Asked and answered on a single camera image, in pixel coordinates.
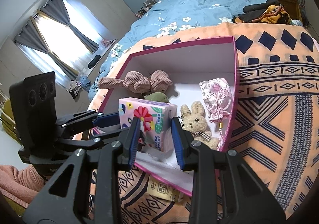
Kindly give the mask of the floral tissue pack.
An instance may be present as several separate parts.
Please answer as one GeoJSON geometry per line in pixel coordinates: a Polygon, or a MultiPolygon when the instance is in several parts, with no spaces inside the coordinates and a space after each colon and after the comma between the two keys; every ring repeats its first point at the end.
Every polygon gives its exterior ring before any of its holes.
{"type": "Polygon", "coordinates": [[[134,117],[140,119],[143,146],[161,152],[173,149],[171,120],[177,116],[177,105],[137,98],[122,98],[118,101],[121,128],[129,127],[134,117]]]}

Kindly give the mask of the pink knit plush toy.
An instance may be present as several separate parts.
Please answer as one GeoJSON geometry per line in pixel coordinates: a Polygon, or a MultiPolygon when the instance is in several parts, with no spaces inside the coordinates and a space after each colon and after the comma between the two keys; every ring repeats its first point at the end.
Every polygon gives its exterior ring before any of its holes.
{"type": "Polygon", "coordinates": [[[165,93],[172,84],[173,82],[170,80],[169,75],[161,70],[155,71],[149,77],[137,71],[130,71],[125,75],[124,79],[103,77],[98,81],[100,89],[123,87],[136,94],[148,92],[165,93]]]}

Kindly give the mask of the gold tissue pack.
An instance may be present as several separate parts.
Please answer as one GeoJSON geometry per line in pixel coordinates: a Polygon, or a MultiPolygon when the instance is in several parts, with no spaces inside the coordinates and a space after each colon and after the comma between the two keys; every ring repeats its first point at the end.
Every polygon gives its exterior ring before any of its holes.
{"type": "Polygon", "coordinates": [[[158,181],[152,176],[149,176],[147,193],[151,196],[171,202],[181,202],[184,198],[184,194],[182,192],[172,186],[158,181]]]}

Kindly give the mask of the green frog plush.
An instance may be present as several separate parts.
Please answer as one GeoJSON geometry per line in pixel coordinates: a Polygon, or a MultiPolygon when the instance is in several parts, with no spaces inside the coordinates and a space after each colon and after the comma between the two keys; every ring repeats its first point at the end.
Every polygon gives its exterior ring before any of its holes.
{"type": "Polygon", "coordinates": [[[144,97],[145,100],[148,101],[156,101],[160,103],[168,103],[169,99],[166,94],[162,92],[154,92],[144,97]]]}

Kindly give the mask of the beige bunny plush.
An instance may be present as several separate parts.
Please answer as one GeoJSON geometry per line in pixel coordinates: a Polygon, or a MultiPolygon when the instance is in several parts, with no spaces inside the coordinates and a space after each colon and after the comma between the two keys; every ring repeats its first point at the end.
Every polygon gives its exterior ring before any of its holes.
{"type": "Polygon", "coordinates": [[[217,150],[219,140],[212,136],[205,116],[205,109],[199,101],[193,102],[191,108],[187,105],[181,106],[182,128],[189,131],[195,140],[199,140],[210,149],[217,150]]]}

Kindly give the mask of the pink floral drawstring pouch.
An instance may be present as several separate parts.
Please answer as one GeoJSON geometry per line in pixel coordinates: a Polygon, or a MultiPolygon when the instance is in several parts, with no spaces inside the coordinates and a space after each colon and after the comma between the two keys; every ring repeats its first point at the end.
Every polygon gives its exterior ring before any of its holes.
{"type": "Polygon", "coordinates": [[[228,108],[232,103],[230,86],[225,78],[215,78],[199,83],[203,102],[207,109],[207,118],[210,123],[219,125],[223,129],[223,121],[228,119],[228,108]]]}

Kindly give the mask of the pink knit sleeve left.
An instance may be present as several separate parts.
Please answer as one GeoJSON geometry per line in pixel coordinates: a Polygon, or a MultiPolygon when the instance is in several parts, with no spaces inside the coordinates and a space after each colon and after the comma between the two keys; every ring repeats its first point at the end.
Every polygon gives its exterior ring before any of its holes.
{"type": "Polygon", "coordinates": [[[1,193],[10,204],[27,208],[44,184],[45,180],[32,165],[22,170],[1,165],[1,193]]]}

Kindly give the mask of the orange navy patterned blanket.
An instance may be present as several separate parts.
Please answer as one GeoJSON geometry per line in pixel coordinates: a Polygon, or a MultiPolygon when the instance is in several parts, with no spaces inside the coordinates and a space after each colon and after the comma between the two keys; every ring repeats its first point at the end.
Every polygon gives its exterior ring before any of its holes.
{"type": "Polygon", "coordinates": [[[148,37],[102,66],[114,76],[130,54],[167,44],[233,36],[239,92],[229,148],[264,181],[292,223],[318,223],[318,43],[301,26],[231,24],[148,37]]]}

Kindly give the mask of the pink cardboard box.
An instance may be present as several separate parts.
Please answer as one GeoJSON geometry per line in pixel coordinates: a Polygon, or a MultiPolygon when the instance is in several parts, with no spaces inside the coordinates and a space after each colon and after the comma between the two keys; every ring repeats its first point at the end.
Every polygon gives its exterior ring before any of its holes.
{"type": "MultiPolygon", "coordinates": [[[[200,82],[216,78],[225,78],[231,90],[231,104],[227,111],[230,116],[222,121],[223,136],[219,133],[219,122],[209,122],[208,126],[212,136],[220,140],[218,150],[227,150],[231,137],[238,98],[238,56],[233,36],[205,38],[180,42],[177,39],[169,45],[155,47],[155,44],[146,44],[144,49],[137,47],[132,54],[124,54],[118,60],[118,66],[113,67],[109,77],[124,79],[130,71],[138,71],[143,75],[162,70],[168,73],[173,85],[166,92],[171,104],[178,106],[177,114],[180,116],[180,107],[183,104],[190,105],[200,101],[208,116],[204,104],[204,96],[200,88],[200,82]]],[[[111,90],[99,90],[102,94],[98,101],[96,93],[94,105],[99,112],[104,114],[118,112],[118,100],[126,97],[138,97],[125,88],[111,90]]],[[[138,152],[135,165],[144,172],[149,173],[162,183],[168,184],[182,193],[191,196],[193,173],[183,172],[177,164],[175,151],[168,153],[168,158],[162,159],[151,156],[155,149],[149,152],[138,152]]]]}

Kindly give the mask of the grey curtain lower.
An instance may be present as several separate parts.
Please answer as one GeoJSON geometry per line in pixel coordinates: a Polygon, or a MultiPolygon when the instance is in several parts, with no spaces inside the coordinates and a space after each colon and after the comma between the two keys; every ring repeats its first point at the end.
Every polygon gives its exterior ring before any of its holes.
{"type": "Polygon", "coordinates": [[[32,17],[27,21],[27,24],[22,27],[20,33],[15,36],[15,42],[30,49],[47,54],[71,81],[74,81],[78,77],[77,70],[63,62],[59,56],[51,51],[32,17]]]}

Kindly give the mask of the blue floral duvet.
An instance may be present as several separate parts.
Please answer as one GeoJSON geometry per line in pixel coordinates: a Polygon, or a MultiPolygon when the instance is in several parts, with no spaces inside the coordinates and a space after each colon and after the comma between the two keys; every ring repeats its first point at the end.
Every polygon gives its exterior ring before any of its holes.
{"type": "Polygon", "coordinates": [[[116,43],[100,67],[98,77],[105,77],[115,62],[140,40],[164,37],[198,27],[232,22],[247,5],[268,0],[159,0],[116,43]]]}

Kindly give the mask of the pile of dark clothes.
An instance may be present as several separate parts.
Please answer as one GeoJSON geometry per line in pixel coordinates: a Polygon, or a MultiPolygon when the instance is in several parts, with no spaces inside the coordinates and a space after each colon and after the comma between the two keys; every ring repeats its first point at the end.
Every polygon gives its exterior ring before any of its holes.
{"type": "Polygon", "coordinates": [[[278,0],[267,0],[261,4],[248,5],[243,14],[234,16],[233,23],[290,24],[290,15],[278,0]]]}

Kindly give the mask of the wooden nightstand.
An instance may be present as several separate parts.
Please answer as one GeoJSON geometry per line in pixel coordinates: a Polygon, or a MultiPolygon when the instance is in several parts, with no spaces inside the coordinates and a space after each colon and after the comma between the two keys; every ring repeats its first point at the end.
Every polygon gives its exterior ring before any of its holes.
{"type": "Polygon", "coordinates": [[[278,0],[292,20],[302,21],[301,10],[297,0],[278,0]]]}

